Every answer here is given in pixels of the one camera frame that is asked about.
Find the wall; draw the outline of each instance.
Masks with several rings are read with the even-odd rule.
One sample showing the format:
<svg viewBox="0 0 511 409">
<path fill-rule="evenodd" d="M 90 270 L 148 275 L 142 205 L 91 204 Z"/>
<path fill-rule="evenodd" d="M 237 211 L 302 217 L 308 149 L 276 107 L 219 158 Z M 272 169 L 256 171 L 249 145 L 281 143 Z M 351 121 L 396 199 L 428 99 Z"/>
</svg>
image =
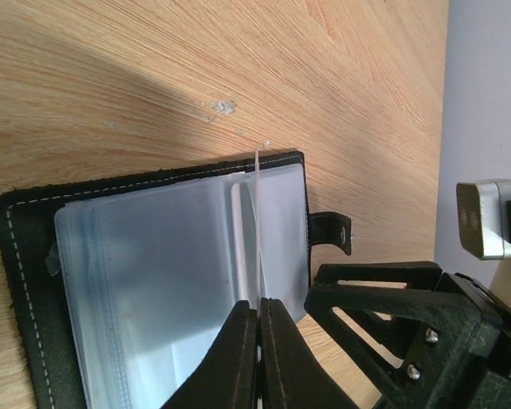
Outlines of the wall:
<svg viewBox="0 0 511 409">
<path fill-rule="evenodd" d="M 460 245 L 456 183 L 511 178 L 511 0 L 451 0 L 435 261 L 490 285 Z"/>
</svg>

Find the white stitching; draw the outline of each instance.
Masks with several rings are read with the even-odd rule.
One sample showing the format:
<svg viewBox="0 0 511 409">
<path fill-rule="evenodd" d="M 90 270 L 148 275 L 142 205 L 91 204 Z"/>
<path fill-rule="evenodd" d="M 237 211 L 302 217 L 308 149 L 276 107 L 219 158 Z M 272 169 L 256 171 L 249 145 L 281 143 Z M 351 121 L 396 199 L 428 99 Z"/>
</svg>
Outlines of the white stitching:
<svg viewBox="0 0 511 409">
<path fill-rule="evenodd" d="M 23 271 L 23 264 L 20 260 L 20 254 L 17 251 L 19 246 L 17 245 L 17 240 L 15 240 L 14 225 L 11 222 L 11 211 L 10 210 L 12 207 L 13 207 L 13 205 L 10 205 L 8 207 L 8 210 L 6 211 L 6 218 L 8 219 L 8 226 L 9 226 L 9 233 L 10 233 L 11 239 L 13 240 L 13 243 L 14 243 L 15 257 L 17 258 L 18 267 L 19 267 L 19 271 L 20 271 L 20 277 L 23 282 L 23 288 L 25 289 L 25 297 L 26 297 L 26 301 L 28 302 L 28 309 L 31 311 L 31 319 L 32 319 L 32 324 L 34 324 L 34 332 L 36 334 L 36 339 L 38 340 L 37 347 L 40 350 L 40 357 L 42 359 L 43 376 L 45 377 L 45 383 L 48 385 L 49 403 L 51 404 L 51 409 L 55 409 L 55 404 L 53 403 L 54 402 L 53 401 L 53 392 L 51 391 L 51 386 L 49 386 L 48 370 L 45 365 L 45 359 L 43 358 L 42 343 L 39 341 L 40 331 L 37 329 L 36 317 L 34 316 L 34 313 L 32 312 L 31 296 L 28 293 L 28 287 L 26 286 L 26 280 L 25 280 L 25 273 Z"/>
<path fill-rule="evenodd" d="M 285 158 L 279 158 L 279 159 L 274 159 L 274 160 L 267 160 L 267 161 L 261 162 L 261 164 L 272 164 L 272 163 L 275 163 L 275 162 L 284 162 L 285 160 L 289 160 L 289 159 L 293 159 L 293 158 L 299 158 L 299 155 L 292 155 L 292 156 L 288 156 L 288 157 L 285 157 Z M 19 272 L 20 272 L 20 277 L 21 277 L 21 280 L 23 282 L 23 287 L 25 289 L 25 296 L 26 296 L 26 300 L 28 302 L 28 309 L 31 312 L 31 319 L 32 319 L 32 323 L 34 324 L 34 331 L 35 331 L 35 334 L 36 334 L 36 339 L 38 340 L 37 341 L 37 347 L 40 350 L 40 356 L 42 358 L 43 376 L 45 378 L 45 383 L 48 386 L 49 404 L 51 405 L 51 409 L 55 409 L 55 400 L 53 399 L 53 392 L 51 390 L 51 386 L 50 386 L 50 383 L 49 383 L 48 369 L 47 369 L 47 366 L 45 365 L 45 359 L 43 358 L 44 357 L 44 352 L 43 352 L 42 342 L 40 341 L 40 332 L 38 331 L 38 328 L 37 328 L 36 317 L 34 316 L 34 313 L 32 312 L 31 297 L 30 297 L 30 294 L 28 292 L 28 287 L 26 285 L 25 273 L 23 271 L 23 264 L 22 264 L 22 262 L 20 260 L 20 254 L 19 254 L 19 251 L 18 251 L 19 246 L 17 245 L 17 241 L 15 240 L 14 226 L 13 226 L 13 223 L 11 221 L 11 212 L 10 212 L 11 209 L 15 205 L 26 205 L 26 204 L 30 204 L 30 203 L 43 202 L 43 201 L 46 201 L 46 200 L 70 198 L 72 195 L 73 196 L 80 196 L 80 195 L 85 195 L 85 194 L 97 193 L 97 192 L 100 192 L 100 191 L 105 192 L 107 190 L 116 190 L 116 189 L 122 189 L 122 188 L 125 188 L 125 187 L 135 187 L 135 186 L 140 186 L 140 185 L 146 185 L 148 183 L 160 183 L 160 182 L 163 182 L 163 181 L 168 181 L 168 180 L 171 180 L 171 179 L 177 179 L 177 178 L 180 178 L 180 177 L 205 175 L 205 174 L 208 174 L 208 173 L 216 173 L 216 172 L 220 172 L 220 171 L 223 171 L 223 170 L 240 169 L 240 168 L 248 169 L 248 168 L 253 168 L 254 166 L 255 166 L 255 164 L 241 164 L 241 165 L 238 165 L 238 166 L 230 166 L 228 168 L 219 168 L 219 169 L 214 169 L 214 170 L 205 170 L 205 171 L 202 171 L 202 172 L 189 173 L 189 174 L 186 174 L 186 175 L 171 176 L 171 177 L 168 177 L 168 178 L 158 179 L 158 180 L 155 180 L 155 181 L 138 181 L 137 183 L 131 183 L 129 185 L 122 185 L 122 186 L 118 186 L 118 187 L 104 187 L 103 189 L 95 189 L 95 190 L 86 191 L 86 192 L 82 192 L 82 193 L 75 192 L 74 194 L 68 193 L 68 194 L 62 194 L 62 195 L 59 195 L 59 196 L 52 196 L 50 198 L 40 198 L 40 199 L 32 199 L 32 200 L 28 200 L 28 201 L 20 201 L 20 202 L 17 202 L 15 204 L 11 204 L 10 206 L 8 206 L 8 209 L 6 211 L 6 218 L 8 219 L 9 234 L 11 236 L 11 239 L 13 240 L 13 245 L 14 245 L 14 248 L 15 248 L 15 257 L 17 258 Z"/>
</svg>

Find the leather cover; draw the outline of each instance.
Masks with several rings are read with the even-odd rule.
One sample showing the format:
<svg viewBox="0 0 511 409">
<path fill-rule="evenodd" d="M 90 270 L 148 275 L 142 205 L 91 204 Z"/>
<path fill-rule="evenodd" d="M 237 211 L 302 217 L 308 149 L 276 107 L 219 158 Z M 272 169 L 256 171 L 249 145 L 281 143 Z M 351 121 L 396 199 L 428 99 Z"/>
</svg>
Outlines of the leather cover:
<svg viewBox="0 0 511 409">
<path fill-rule="evenodd" d="M 303 154 L 293 151 L 261 158 L 262 170 L 287 164 L 304 166 Z M 86 407 L 61 274 L 51 275 L 45 262 L 55 242 L 55 212 L 70 201 L 253 169 L 254 159 L 247 158 L 97 181 L 35 187 L 0 196 L 0 249 L 39 408 Z M 312 223 L 308 224 L 310 237 Z M 336 228 L 328 230 L 336 236 Z M 319 233 L 319 243 L 326 240 L 322 231 Z M 328 243 L 336 242 L 337 237 L 328 240 Z"/>
</svg>

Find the wood grain surface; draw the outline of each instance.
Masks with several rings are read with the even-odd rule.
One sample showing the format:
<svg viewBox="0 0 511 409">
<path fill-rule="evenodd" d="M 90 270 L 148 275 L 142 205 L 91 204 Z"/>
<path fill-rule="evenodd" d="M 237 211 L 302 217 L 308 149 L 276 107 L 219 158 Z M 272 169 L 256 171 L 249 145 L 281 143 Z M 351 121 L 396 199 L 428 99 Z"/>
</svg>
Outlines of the wood grain surface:
<svg viewBox="0 0 511 409">
<path fill-rule="evenodd" d="M 350 262 L 433 259 L 446 0 L 0 0 L 0 193 L 298 148 Z M 212 106 L 234 101 L 235 112 Z M 317 249 L 313 265 L 345 262 Z M 378 394 L 309 318 L 324 368 Z M 0 407 L 33 407 L 0 262 Z"/>
</svg>

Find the silver screw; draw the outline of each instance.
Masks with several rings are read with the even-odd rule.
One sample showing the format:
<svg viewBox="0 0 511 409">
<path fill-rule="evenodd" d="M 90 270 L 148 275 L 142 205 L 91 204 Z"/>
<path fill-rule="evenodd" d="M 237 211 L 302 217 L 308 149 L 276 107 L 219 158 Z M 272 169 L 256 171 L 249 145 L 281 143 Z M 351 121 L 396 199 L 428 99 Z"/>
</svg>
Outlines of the silver screw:
<svg viewBox="0 0 511 409">
<path fill-rule="evenodd" d="M 426 330 L 426 342 L 427 343 L 437 343 L 439 341 L 439 334 L 435 332 L 432 328 L 428 328 Z"/>
<path fill-rule="evenodd" d="M 407 366 L 407 376 L 413 381 L 417 381 L 418 379 L 420 379 L 422 374 L 420 373 L 420 371 L 418 371 L 416 366 L 410 364 L 409 366 Z"/>
</svg>

